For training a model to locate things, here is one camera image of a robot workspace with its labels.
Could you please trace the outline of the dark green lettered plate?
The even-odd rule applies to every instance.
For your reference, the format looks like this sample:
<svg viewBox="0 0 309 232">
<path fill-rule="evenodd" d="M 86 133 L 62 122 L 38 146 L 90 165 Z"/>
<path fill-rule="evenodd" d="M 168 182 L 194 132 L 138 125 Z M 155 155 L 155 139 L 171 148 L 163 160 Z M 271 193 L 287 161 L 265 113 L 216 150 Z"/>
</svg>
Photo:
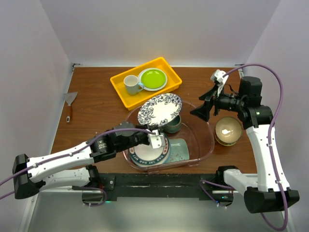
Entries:
<svg viewBox="0 0 309 232">
<path fill-rule="evenodd" d="M 128 149 L 131 160 L 140 167 L 150 167 L 164 164 L 170 155 L 170 141 L 164 134 L 165 146 L 152 148 L 151 145 L 138 145 Z"/>
</svg>

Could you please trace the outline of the dark blue patterned plate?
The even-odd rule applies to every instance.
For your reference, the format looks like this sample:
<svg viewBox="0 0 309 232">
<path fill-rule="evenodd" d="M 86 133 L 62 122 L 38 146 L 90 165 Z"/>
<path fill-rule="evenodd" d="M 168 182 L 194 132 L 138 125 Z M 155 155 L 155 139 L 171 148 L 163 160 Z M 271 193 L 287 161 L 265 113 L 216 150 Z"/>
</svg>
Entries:
<svg viewBox="0 0 309 232">
<path fill-rule="evenodd" d="M 141 125 L 162 127 L 180 114 L 182 106 L 182 99 L 178 95 L 159 94 L 140 107 L 137 120 Z"/>
</svg>

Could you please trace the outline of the beige bowl with black rim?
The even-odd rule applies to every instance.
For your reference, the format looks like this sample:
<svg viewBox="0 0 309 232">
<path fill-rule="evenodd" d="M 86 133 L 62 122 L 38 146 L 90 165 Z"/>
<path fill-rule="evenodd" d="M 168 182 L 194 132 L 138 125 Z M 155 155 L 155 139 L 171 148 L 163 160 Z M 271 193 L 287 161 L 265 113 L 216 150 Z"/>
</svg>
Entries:
<svg viewBox="0 0 309 232">
<path fill-rule="evenodd" d="M 240 139 L 242 126 L 234 117 L 223 117 L 216 123 L 214 133 L 216 138 L 231 143 Z"/>
</svg>

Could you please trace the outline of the teal glazed ceramic mug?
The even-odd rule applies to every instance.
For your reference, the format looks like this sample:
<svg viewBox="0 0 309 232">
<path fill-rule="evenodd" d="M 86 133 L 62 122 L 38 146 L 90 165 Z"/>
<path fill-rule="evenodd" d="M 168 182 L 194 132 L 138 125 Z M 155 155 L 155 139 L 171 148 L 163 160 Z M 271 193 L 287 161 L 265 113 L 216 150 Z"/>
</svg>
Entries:
<svg viewBox="0 0 309 232">
<path fill-rule="evenodd" d="M 181 126 L 182 126 L 182 119 L 181 116 L 178 115 L 172 121 L 167 123 L 164 126 L 163 130 L 166 133 L 177 133 L 181 129 Z"/>
</svg>

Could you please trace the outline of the mint divided rectangular plate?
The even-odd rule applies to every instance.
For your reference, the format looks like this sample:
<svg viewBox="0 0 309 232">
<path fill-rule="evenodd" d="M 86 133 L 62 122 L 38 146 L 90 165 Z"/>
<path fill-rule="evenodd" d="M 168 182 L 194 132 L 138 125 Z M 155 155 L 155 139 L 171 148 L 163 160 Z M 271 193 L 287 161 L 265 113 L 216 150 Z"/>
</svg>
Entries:
<svg viewBox="0 0 309 232">
<path fill-rule="evenodd" d="M 170 139 L 170 154 L 166 163 L 174 163 L 189 160 L 189 150 L 184 139 Z"/>
</svg>

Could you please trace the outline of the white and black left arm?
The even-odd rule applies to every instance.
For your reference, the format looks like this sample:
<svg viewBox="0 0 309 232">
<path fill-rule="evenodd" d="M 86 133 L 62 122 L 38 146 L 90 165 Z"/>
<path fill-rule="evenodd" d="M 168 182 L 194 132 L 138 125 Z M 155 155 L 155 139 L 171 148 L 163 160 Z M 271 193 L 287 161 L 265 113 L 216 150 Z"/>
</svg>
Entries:
<svg viewBox="0 0 309 232">
<path fill-rule="evenodd" d="M 138 145 L 161 148 L 165 145 L 164 134 L 158 126 L 123 122 L 67 150 L 34 158 L 20 154 L 13 164 L 14 197 L 18 200 L 32 197 L 47 185 L 48 177 L 77 166 L 113 159 L 117 153 Z"/>
</svg>

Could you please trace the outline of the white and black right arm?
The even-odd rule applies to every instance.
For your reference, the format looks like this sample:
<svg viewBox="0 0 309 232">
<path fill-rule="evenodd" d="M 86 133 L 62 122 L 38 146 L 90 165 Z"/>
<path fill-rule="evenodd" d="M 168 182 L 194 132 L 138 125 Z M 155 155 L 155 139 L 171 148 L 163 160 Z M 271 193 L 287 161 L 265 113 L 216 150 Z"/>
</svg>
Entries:
<svg viewBox="0 0 309 232">
<path fill-rule="evenodd" d="M 237 94 L 224 93 L 226 79 L 212 77 L 211 80 L 214 87 L 199 97 L 204 103 L 190 113 L 208 121 L 211 109 L 214 115 L 220 110 L 236 112 L 249 137 L 257 168 L 257 181 L 253 182 L 235 166 L 220 166 L 215 178 L 217 188 L 233 187 L 244 197 L 246 208 L 252 214 L 283 211 L 298 202 L 299 193 L 290 188 L 282 170 L 274 133 L 268 133 L 273 113 L 268 106 L 261 105 L 261 80 L 250 76 L 241 78 Z"/>
</svg>

